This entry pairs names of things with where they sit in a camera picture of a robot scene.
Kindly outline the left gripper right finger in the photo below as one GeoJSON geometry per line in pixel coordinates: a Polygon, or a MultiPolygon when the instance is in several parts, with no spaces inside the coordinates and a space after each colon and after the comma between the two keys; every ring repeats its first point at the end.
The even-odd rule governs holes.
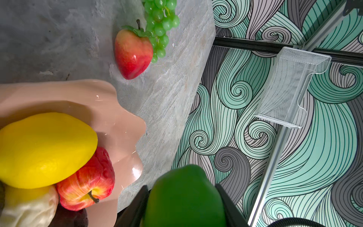
{"type": "Polygon", "coordinates": [[[218,190],[224,205],[226,226],[227,227],[249,227],[244,217],[241,215],[239,210],[236,208],[224,188],[220,184],[215,185],[218,190]]]}

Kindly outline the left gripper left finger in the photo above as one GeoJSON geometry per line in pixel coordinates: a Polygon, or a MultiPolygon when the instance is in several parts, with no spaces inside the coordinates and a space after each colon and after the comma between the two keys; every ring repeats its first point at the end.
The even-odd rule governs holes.
{"type": "Polygon", "coordinates": [[[141,220],[145,214],[149,189],[142,186],[130,205],[117,214],[114,227],[140,227],[141,220]]]}

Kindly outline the red fake apple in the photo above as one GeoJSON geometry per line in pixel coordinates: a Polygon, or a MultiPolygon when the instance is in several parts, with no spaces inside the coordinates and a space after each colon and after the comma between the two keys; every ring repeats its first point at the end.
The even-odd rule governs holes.
{"type": "Polygon", "coordinates": [[[92,158],[77,172],[58,182],[56,189],[61,206],[80,211],[111,195],[115,172],[105,148],[97,147],[92,158]]]}

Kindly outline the green fake lime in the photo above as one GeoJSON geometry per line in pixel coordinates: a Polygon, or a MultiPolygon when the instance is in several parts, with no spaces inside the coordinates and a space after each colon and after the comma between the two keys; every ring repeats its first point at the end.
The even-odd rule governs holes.
{"type": "Polygon", "coordinates": [[[198,165],[173,169],[151,189],[143,227],[225,227],[222,198],[198,165]]]}

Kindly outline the pink scalloped fruit bowl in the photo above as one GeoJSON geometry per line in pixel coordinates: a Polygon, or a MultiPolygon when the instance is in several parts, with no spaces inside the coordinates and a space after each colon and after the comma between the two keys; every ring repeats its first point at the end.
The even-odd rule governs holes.
{"type": "Polygon", "coordinates": [[[124,188],[141,175],[136,143],[146,131],[101,80],[1,85],[1,180],[34,188],[63,180],[104,147],[115,169],[111,195],[88,208],[90,226],[112,227],[124,188]]]}

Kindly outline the cream fake pear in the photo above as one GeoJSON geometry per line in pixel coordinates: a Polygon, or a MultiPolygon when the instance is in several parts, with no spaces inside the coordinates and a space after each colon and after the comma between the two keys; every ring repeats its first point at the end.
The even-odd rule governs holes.
{"type": "Polygon", "coordinates": [[[2,227],[47,227],[55,217],[59,196],[55,186],[19,189],[5,186],[2,227]]]}

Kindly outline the yellow fake lemon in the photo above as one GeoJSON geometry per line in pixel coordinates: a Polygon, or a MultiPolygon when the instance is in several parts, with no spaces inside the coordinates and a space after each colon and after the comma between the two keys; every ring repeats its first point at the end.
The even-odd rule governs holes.
{"type": "Polygon", "coordinates": [[[62,113],[43,113],[1,129],[1,181],[20,189],[49,186],[83,167],[98,144],[96,132],[62,113]]]}

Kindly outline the red fake strawberry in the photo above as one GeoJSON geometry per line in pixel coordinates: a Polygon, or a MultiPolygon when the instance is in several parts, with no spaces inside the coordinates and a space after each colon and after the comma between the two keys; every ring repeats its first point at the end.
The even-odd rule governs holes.
{"type": "Polygon", "coordinates": [[[154,56],[153,45],[149,39],[151,34],[141,27],[123,26],[117,33],[114,43],[115,61],[121,75],[132,80],[142,74],[154,56]]]}

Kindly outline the dark purple fake mangosteen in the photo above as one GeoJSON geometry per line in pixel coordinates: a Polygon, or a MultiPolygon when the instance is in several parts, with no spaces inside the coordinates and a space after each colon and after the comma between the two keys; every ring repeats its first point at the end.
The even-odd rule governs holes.
{"type": "Polygon", "coordinates": [[[88,227],[87,211],[70,211],[59,204],[49,227],[88,227]]]}

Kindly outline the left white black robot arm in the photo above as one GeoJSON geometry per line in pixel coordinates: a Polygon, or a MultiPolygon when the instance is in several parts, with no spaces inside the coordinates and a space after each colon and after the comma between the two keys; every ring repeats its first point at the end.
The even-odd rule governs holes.
{"type": "MultiPolygon", "coordinates": [[[[247,227],[248,223],[232,203],[228,194],[220,184],[218,190],[225,209],[226,225],[228,227],[247,227]]],[[[150,190],[146,185],[142,186],[131,204],[117,214],[116,227],[138,227],[146,210],[150,190]]],[[[304,218],[283,218],[270,224],[271,227],[324,227],[322,224],[304,218]]]]}

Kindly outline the green fake grape bunch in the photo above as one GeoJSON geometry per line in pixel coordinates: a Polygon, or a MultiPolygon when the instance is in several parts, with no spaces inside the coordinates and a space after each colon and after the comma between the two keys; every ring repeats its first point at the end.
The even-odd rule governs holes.
{"type": "Polygon", "coordinates": [[[175,13],[177,0],[145,0],[142,1],[146,14],[146,33],[153,46],[152,63],[166,55],[169,44],[169,32],[177,28],[180,19],[175,13]]]}

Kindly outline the clear acrylic wall box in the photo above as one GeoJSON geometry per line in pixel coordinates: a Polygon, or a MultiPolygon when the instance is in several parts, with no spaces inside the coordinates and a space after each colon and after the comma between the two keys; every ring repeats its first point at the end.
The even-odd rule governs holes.
{"type": "Polygon", "coordinates": [[[283,47],[277,55],[255,111],[255,117],[287,128],[302,128],[307,110],[302,101],[315,74],[323,74],[329,55],[283,47]]]}

